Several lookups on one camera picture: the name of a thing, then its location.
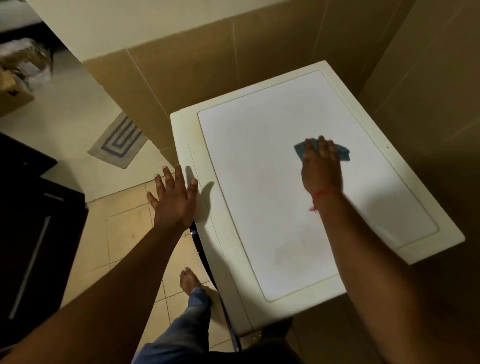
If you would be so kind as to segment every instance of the striped bath mat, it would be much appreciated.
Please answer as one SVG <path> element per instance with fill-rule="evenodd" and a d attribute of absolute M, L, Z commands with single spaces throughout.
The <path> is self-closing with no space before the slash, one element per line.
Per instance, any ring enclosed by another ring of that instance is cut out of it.
<path fill-rule="evenodd" d="M 87 152 L 120 168 L 127 168 L 148 138 L 122 112 Z"/>

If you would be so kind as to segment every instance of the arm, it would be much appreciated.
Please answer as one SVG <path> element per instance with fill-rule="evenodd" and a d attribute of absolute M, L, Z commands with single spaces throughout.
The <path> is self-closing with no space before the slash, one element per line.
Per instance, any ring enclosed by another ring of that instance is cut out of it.
<path fill-rule="evenodd" d="M 477 363 L 478 344 L 441 313 L 410 266 L 343 195 L 334 143 L 321 136 L 318 152 L 305 144 L 303 184 L 314 197 L 347 294 L 383 357 L 389 363 Z"/>
<path fill-rule="evenodd" d="M 130 363 L 165 267 L 195 210 L 197 181 L 188 190 L 180 166 L 165 186 L 155 177 L 154 227 L 102 279 L 60 309 L 7 355 L 7 363 Z"/>

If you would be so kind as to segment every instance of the blue cloth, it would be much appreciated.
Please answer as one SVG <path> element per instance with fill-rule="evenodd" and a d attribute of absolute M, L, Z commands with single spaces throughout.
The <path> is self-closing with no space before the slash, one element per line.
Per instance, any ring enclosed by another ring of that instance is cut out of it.
<path fill-rule="evenodd" d="M 208 352 L 208 327 L 212 300 L 202 288 L 195 288 L 187 309 L 154 342 L 145 344 L 132 364 L 174 363 L 191 354 Z"/>
<path fill-rule="evenodd" d="M 318 140 L 315 138 L 310 138 L 310 141 L 312 142 L 313 147 L 318 151 Z M 295 148 L 295 151 L 297 152 L 298 156 L 301 159 L 302 156 L 305 154 L 305 143 L 301 142 L 301 143 L 295 144 L 293 147 Z M 345 148 L 344 146 L 335 144 L 335 149 L 336 149 L 336 152 L 338 153 L 338 158 L 340 160 L 343 160 L 346 162 L 350 161 L 350 151 L 347 148 Z"/>

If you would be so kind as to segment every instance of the jeans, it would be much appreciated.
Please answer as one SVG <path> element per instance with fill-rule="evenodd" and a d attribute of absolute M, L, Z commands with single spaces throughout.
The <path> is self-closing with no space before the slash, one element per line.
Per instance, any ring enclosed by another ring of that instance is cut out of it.
<path fill-rule="evenodd" d="M 195 288 L 187 309 L 154 342 L 145 344 L 132 364 L 178 362 L 191 354 L 208 351 L 208 327 L 212 300 L 202 288 Z"/>

